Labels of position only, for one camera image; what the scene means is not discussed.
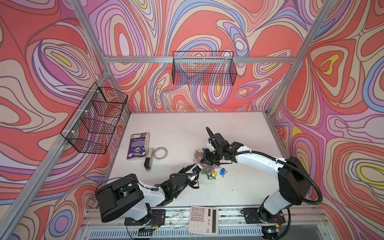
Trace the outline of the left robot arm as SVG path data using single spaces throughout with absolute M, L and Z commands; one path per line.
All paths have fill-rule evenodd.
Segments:
M 192 164 L 169 179 L 154 186 L 139 181 L 135 174 L 109 179 L 99 184 L 95 197 L 99 205 L 101 222 L 108 223 L 120 217 L 134 221 L 148 219 L 154 214 L 151 207 L 164 207 L 178 198 L 187 187 L 198 189 L 199 175 L 203 167 Z

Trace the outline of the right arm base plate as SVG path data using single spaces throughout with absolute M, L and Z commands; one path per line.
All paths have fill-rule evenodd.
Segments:
M 247 224 L 279 224 L 282 225 L 286 222 L 284 214 L 279 211 L 277 214 L 272 215 L 267 210 L 262 208 L 243 208 L 241 214 L 244 216 Z

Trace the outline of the blue tag key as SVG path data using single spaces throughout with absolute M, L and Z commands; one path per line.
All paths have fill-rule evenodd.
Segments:
M 219 174 L 220 176 L 223 178 L 225 176 L 225 174 L 227 173 L 227 170 L 225 168 L 221 168 Z

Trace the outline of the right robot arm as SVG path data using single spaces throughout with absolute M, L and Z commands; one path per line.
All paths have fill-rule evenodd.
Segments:
M 206 127 L 208 147 L 203 150 L 201 163 L 221 166 L 243 164 L 263 171 L 278 180 L 279 188 L 267 196 L 256 210 L 257 219 L 263 223 L 275 220 L 283 209 L 302 203 L 319 205 L 323 202 L 320 187 L 310 177 L 296 157 L 276 158 L 233 142 L 229 144 L 220 133 L 214 134 Z

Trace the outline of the round keyring disc with keys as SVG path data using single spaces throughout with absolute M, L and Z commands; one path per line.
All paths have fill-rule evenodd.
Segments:
M 216 180 L 219 177 L 221 167 L 218 165 L 209 165 L 208 163 L 203 163 L 204 151 L 203 149 L 197 149 L 194 153 L 194 162 L 199 164 L 202 168 L 201 173 L 206 175 L 208 180 Z

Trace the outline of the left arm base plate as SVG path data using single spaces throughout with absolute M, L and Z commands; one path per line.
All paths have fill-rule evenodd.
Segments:
M 134 220 L 133 218 L 125 218 L 124 225 L 127 227 L 130 226 L 151 226 L 151 227 L 160 227 L 164 225 L 166 217 L 165 209 L 154 209 L 151 213 L 147 214 L 141 220 Z

